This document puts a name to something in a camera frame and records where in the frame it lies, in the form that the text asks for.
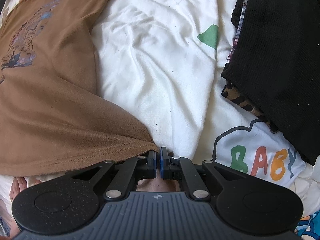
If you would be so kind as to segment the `brown t-shirt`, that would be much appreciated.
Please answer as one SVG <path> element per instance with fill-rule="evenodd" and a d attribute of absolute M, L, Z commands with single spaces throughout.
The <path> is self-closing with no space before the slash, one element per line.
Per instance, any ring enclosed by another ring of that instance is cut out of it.
<path fill-rule="evenodd" d="M 1 174 L 38 176 L 156 151 L 98 95 L 91 30 L 109 0 L 23 0 L 1 27 Z"/>

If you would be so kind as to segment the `black patterned clothes pile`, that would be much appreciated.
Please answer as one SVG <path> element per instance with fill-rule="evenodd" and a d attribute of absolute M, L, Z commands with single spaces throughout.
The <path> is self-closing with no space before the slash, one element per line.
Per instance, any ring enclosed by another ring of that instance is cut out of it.
<path fill-rule="evenodd" d="M 319 0 L 237 0 L 222 95 L 319 156 Z"/>

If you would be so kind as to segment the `cream bear print blanket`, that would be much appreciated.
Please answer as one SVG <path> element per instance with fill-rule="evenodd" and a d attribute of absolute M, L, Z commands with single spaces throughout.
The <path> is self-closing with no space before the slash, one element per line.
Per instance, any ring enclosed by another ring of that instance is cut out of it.
<path fill-rule="evenodd" d="M 236 0 L 112 0 L 93 27 L 98 92 L 143 122 L 158 146 L 200 162 L 237 142 L 253 164 L 255 148 L 287 145 L 226 100 L 221 72 L 235 37 Z"/>

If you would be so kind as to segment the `colourful teal bag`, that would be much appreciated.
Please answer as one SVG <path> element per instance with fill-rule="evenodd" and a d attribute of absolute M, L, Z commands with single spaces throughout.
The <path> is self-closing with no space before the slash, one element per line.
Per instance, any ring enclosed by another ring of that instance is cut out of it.
<path fill-rule="evenodd" d="M 303 217 L 296 226 L 295 234 L 301 239 L 320 240 L 319 211 Z"/>

